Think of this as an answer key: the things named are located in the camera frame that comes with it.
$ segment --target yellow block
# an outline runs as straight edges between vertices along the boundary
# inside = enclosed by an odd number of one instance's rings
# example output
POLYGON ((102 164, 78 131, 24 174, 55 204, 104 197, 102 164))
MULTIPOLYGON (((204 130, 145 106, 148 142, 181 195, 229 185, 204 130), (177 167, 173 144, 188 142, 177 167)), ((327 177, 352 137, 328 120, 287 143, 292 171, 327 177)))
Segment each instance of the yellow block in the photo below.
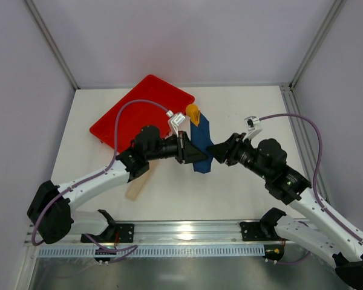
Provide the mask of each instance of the yellow block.
POLYGON ((191 122, 198 126, 200 123, 200 111, 197 105, 190 104, 186 108, 186 114, 190 118, 191 122))

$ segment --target blue cloth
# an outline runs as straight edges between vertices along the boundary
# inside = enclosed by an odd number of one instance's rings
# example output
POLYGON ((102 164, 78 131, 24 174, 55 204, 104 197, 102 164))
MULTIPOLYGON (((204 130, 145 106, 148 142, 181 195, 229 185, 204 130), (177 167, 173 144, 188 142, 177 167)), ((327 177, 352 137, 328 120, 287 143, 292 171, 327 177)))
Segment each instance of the blue cloth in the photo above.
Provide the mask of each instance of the blue cloth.
POLYGON ((206 117, 200 113, 200 122, 198 126, 191 121, 189 123, 191 125, 191 142, 209 157, 207 160, 193 163, 194 171, 208 173, 211 171, 212 155, 207 152, 206 148, 214 145, 210 138, 210 122, 208 122, 206 117))

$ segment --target red tray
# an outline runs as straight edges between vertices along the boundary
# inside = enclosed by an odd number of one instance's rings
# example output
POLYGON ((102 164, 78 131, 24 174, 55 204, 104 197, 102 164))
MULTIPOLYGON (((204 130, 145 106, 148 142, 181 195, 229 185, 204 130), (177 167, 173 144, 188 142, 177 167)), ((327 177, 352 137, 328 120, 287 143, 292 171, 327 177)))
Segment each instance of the red tray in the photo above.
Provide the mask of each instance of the red tray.
MULTIPOLYGON (((113 106, 101 119, 90 127, 90 132, 114 148, 114 123, 120 108, 129 101, 137 99, 154 101, 171 110, 173 113, 185 114, 186 107, 195 101, 195 98, 181 89, 164 82, 153 75, 146 76, 124 98, 113 106)), ((146 125, 155 125, 160 129, 160 136, 166 137, 170 133, 168 117, 165 112, 147 103, 134 103, 126 107, 121 113, 118 127, 118 152, 130 146, 131 140, 146 125)))

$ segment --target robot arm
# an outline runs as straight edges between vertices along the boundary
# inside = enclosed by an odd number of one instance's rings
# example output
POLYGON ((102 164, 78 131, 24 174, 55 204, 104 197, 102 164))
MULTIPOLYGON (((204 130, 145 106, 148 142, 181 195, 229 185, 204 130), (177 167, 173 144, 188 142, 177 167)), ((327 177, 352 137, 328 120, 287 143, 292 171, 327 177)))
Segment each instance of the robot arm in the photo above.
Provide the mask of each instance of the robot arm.
MULTIPOLYGON (((265 188, 274 198, 303 214, 320 230, 307 228, 273 208, 261 219, 262 232, 298 243, 334 267, 346 284, 363 289, 363 232, 326 202, 320 206, 310 189, 311 183, 286 164, 287 154, 276 140, 263 140, 257 148, 251 145, 251 139, 261 131, 257 117, 247 118, 246 124, 247 133, 233 134, 227 141, 208 147, 207 151, 219 163, 228 166, 240 163, 256 173, 265 180, 265 188), (327 211, 356 237, 345 231, 327 211)), ((183 164, 207 159, 207 155, 190 142, 186 132, 178 131, 175 126, 172 132, 170 137, 160 138, 156 127, 144 127, 131 146, 117 155, 110 170, 102 168, 80 181, 60 185, 51 181, 43 183, 27 212, 34 224, 41 218, 38 232, 43 240, 55 243, 70 232, 92 234, 98 242, 114 241, 117 226, 106 211, 86 213, 76 209, 105 190, 141 176, 149 169, 149 160, 173 157, 183 164), (53 200, 53 205, 42 215, 53 200)))
POLYGON ((227 141, 210 146, 207 151, 219 163, 228 166, 240 163, 262 177, 265 188, 274 198, 307 217, 320 231, 311 230, 273 208, 261 219, 262 232, 298 243, 334 267, 348 285, 363 289, 363 232, 328 203, 319 204, 310 189, 311 183, 286 164, 287 154, 276 140, 263 140, 254 148, 251 139, 261 131, 260 121, 249 117, 246 123, 247 134, 234 133, 227 141))
POLYGON ((117 155, 109 170, 106 171, 104 167, 80 179, 59 185, 54 185, 51 181, 41 184, 27 212, 34 225, 47 204, 65 192, 41 219, 38 232, 44 242, 55 243, 68 233, 92 234, 98 237, 99 242, 113 241, 117 231, 116 223, 107 212, 99 210, 88 213, 76 209, 105 190, 140 177, 149 170, 150 160, 173 157, 180 164, 187 164, 207 159, 207 155, 191 143, 186 132, 172 131, 177 135, 160 138, 157 127, 144 127, 131 146, 117 155))

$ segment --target white wall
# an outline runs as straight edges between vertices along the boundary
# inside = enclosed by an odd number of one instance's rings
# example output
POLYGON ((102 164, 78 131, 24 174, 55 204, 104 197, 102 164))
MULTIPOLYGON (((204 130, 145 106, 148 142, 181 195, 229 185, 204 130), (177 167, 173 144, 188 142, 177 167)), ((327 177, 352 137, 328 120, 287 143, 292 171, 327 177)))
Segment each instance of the white wall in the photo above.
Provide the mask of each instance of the white wall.
POLYGON ((290 82, 333 0, 35 0, 82 88, 290 82))
POLYGON ((333 203, 363 229, 363 0, 347 1, 296 92, 320 126, 333 203))
POLYGON ((73 90, 20 0, 0 0, 0 289, 13 289, 30 222, 48 179, 73 90))

